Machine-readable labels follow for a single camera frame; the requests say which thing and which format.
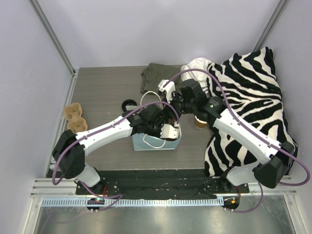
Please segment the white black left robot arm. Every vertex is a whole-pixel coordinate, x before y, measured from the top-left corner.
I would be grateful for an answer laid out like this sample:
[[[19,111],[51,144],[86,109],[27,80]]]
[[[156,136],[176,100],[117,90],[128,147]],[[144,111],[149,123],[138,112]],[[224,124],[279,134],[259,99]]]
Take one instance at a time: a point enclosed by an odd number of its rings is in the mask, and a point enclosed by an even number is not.
[[[78,180],[80,186],[86,186],[92,194],[100,194],[106,181],[96,168],[86,163],[85,158],[110,142],[134,134],[160,137],[160,129],[168,119],[164,109],[152,104],[136,112],[126,111],[115,120],[86,132],[75,134],[71,130],[64,131],[52,151],[56,161],[53,184],[60,183],[56,175],[61,171],[61,179]]]

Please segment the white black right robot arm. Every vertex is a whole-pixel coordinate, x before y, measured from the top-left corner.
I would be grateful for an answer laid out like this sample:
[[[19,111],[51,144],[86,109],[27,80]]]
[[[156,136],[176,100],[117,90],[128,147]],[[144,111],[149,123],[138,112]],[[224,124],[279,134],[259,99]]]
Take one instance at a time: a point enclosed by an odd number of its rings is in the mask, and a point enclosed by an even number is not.
[[[252,182],[274,189],[291,166],[287,154],[293,154],[294,146],[288,141],[281,143],[264,135],[226,107],[220,98],[206,97],[200,84],[193,79],[182,82],[179,89],[176,92],[172,87],[166,92],[179,115],[195,115],[210,127],[231,136],[256,158],[253,163],[228,168],[222,174],[221,189],[230,193],[237,186]]]

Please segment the light blue paper bag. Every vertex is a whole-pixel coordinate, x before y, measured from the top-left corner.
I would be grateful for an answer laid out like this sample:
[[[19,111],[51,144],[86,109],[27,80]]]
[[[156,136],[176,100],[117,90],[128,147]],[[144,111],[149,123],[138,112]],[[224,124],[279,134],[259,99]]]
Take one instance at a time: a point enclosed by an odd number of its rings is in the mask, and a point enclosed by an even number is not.
[[[166,124],[179,124],[176,121],[176,116],[172,109],[167,105],[163,104],[164,98],[161,98],[159,94],[153,91],[146,92],[140,99],[140,105],[143,105],[143,99],[147,94],[156,95],[158,100],[155,104],[144,107],[139,111],[139,116],[144,121],[144,130],[148,123],[154,123],[162,118],[167,117],[168,122]],[[143,132],[138,132],[132,136],[133,146],[135,151],[157,151],[157,150],[174,150],[178,146],[180,139],[182,137],[182,132],[180,129],[180,138],[176,140],[172,139],[161,139],[160,137],[150,136],[144,134]]]

